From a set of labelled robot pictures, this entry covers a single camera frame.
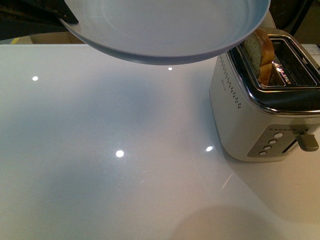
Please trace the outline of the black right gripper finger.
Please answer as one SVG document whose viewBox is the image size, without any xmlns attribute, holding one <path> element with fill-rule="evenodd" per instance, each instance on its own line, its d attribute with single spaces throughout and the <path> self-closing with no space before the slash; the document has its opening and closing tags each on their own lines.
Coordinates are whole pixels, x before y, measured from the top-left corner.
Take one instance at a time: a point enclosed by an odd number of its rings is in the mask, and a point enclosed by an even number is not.
<svg viewBox="0 0 320 240">
<path fill-rule="evenodd" d="M 55 16 L 67 23 L 79 23 L 64 0 L 1 0 L 0 13 L 37 21 L 46 21 Z"/>
</svg>

